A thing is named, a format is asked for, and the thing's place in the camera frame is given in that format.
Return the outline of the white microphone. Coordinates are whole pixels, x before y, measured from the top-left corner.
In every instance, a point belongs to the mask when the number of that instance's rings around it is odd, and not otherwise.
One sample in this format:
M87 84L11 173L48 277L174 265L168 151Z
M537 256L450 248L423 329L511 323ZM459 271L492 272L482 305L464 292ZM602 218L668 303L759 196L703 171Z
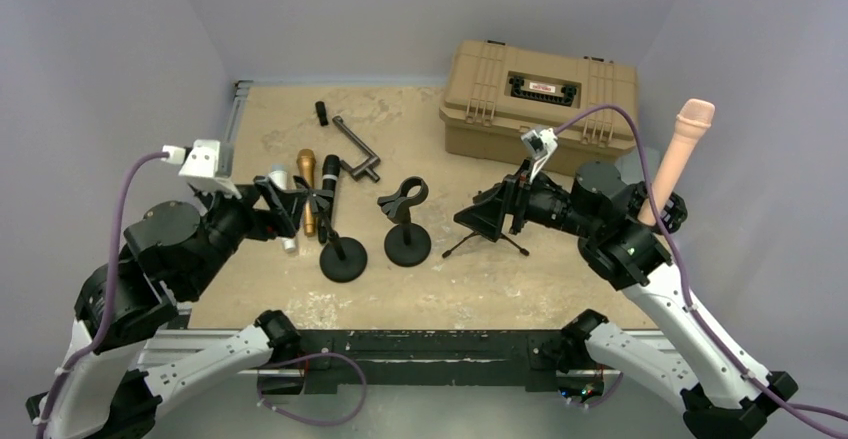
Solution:
M279 189L287 189L288 174L283 165L272 165L268 177ZM295 237L280 237L280 242L286 254L294 255L298 251L297 239Z

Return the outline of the black tripod shock-mount stand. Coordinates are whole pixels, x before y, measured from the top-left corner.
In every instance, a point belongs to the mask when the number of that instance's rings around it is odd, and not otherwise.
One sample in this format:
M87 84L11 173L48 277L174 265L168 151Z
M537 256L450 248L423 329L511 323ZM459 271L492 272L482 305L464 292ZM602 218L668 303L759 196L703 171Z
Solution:
M501 232L495 239L491 239L489 237L482 235L479 232L474 231L474 232L469 233L468 235L466 235L462 239L460 239L456 244L454 244L449 249L445 250L441 254L441 258L442 259L449 258L461 246L465 245L468 241L470 241L472 239L480 239L481 241L486 241L486 242L489 242L489 243L505 242L505 243L511 245L512 247L514 247L518 251L518 253L521 254L522 256L524 256L524 257L530 256L530 251L527 248L521 246L515 240L511 239L510 237L508 237L503 232Z

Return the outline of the black microphone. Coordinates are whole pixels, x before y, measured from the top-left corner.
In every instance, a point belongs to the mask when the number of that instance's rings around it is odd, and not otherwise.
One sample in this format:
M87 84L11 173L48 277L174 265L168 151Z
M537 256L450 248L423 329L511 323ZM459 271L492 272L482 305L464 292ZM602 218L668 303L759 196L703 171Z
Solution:
M339 175L341 172L340 158L335 154L329 154L325 157L322 164L322 189L336 192ZM328 206L325 209L325 215L318 221L318 240L321 245L324 245L328 240L327 226L332 225L333 205L335 197L328 200Z

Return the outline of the black clip mic stand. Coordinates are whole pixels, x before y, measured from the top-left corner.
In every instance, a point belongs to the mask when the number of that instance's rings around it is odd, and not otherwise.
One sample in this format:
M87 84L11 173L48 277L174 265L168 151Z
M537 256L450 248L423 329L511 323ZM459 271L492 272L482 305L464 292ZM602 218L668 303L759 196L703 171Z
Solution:
M328 200L334 193L325 189L313 189L300 177L308 189L308 204L319 219L325 215ZM322 274L335 283L348 283L357 279L365 270L368 254L363 244L352 237L341 237L333 226L327 226L328 240L324 245L319 266Z

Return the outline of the black round-base mic stand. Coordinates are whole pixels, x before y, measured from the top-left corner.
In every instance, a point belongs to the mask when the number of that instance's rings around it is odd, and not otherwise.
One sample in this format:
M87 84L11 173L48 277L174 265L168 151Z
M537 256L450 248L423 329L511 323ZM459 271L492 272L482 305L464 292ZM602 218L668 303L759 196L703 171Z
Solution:
M424 179L411 176L400 184L396 192L377 199L381 212L394 224L386 234L383 246L386 256L395 265L417 266L431 252L429 233L411 218L411 208L422 204L428 194L429 188Z

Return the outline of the black shock-mount round stand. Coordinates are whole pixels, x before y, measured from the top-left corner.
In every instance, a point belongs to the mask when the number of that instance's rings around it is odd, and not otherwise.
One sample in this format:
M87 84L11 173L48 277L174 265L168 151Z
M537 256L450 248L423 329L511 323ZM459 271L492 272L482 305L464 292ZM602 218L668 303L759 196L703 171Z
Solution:
M645 182L640 181L633 184L633 191L629 202L629 212L637 222L639 222L638 215L643 206L650 207ZM650 230L655 234L661 233L659 223L664 225L669 234L674 234L688 218L685 201L676 192L672 192L664 204L657 202L657 207L660 213L660 221L656 221L650 227Z

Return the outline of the pink microphone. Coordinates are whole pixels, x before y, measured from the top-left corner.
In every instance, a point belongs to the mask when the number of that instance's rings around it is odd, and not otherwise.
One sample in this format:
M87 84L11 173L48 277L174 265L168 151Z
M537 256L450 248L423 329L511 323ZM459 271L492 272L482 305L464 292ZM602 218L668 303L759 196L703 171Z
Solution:
M652 181L657 210L670 198L695 146L711 127L714 114L713 103L696 98L687 100L677 114L671 141Z

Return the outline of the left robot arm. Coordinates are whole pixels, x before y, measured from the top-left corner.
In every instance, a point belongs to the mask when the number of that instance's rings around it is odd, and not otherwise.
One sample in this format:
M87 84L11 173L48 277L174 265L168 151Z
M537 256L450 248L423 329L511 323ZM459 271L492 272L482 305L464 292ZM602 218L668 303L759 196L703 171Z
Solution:
M193 302L246 240L294 236L309 186L282 190L258 176L201 207L161 203L139 222L116 226L108 262L84 282L72 338L50 389L29 398L40 438L140 438L176 406L238 372L284 368L300 352L288 317L268 310L231 337L159 368L134 363L146 343Z

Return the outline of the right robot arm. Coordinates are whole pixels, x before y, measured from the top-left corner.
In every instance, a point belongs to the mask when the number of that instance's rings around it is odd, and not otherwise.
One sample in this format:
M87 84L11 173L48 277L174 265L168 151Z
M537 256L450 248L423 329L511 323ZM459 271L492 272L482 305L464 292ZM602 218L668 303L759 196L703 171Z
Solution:
M666 354L625 333L606 316L586 310L567 324L544 356L561 370L590 361L613 367L663 398L697 438L751 438L798 386L749 356L686 293L677 263L641 223L643 183L624 182L609 163L581 165L570 189L528 163L457 212L454 221L489 241L532 222L576 236L590 269L642 310L673 345Z

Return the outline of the small black cylinder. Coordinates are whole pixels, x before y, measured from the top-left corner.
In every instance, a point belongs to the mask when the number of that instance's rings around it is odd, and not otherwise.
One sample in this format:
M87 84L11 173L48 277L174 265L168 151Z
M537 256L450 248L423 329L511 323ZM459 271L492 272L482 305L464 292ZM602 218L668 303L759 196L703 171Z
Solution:
M319 124L322 127L326 127L329 125L329 118L327 114L326 105L323 101L317 101L315 103L316 116L319 120Z

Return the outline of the tan plastic case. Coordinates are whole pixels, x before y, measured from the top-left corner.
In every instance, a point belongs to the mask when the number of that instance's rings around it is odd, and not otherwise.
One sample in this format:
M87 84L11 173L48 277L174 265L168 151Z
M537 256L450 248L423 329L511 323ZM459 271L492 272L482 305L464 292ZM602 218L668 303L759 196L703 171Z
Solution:
M635 139L627 122L599 105L617 105L638 117L639 86L633 66L602 58L566 57L495 41L465 40L455 51L439 107L447 152L519 164L522 134L568 127L545 168L571 175L583 163L614 163Z

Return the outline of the grey pad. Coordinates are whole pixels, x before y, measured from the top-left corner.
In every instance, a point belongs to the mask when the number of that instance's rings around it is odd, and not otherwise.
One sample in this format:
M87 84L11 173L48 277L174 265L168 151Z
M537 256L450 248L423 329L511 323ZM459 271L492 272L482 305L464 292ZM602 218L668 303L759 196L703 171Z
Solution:
M645 165L650 176L651 182L654 182L663 154L653 148L644 149ZM625 184L636 184L644 180L644 171L642 168L641 155L637 148L627 154L619 157L615 163L621 176L621 180Z

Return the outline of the dark metal L bracket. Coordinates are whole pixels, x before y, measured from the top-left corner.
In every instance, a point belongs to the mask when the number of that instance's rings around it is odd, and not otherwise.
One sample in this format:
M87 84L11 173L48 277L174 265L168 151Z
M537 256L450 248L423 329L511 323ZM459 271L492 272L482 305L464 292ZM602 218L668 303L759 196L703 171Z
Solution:
M362 160L357 164L351 164L344 159L340 160L342 168L355 181L360 181L364 178L370 179L374 183L381 180L381 176L377 172L377 167L381 164L380 156L369 147L350 127L345 123L341 116L334 116L331 122L336 128L354 145L358 152L362 155Z

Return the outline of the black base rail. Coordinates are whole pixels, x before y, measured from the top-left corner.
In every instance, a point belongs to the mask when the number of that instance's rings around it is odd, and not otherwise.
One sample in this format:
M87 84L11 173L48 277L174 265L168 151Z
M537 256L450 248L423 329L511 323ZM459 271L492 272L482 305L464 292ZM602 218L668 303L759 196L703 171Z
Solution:
M601 396L616 379L554 330L304 330L303 365L257 372L267 395L334 394L342 385L519 387Z

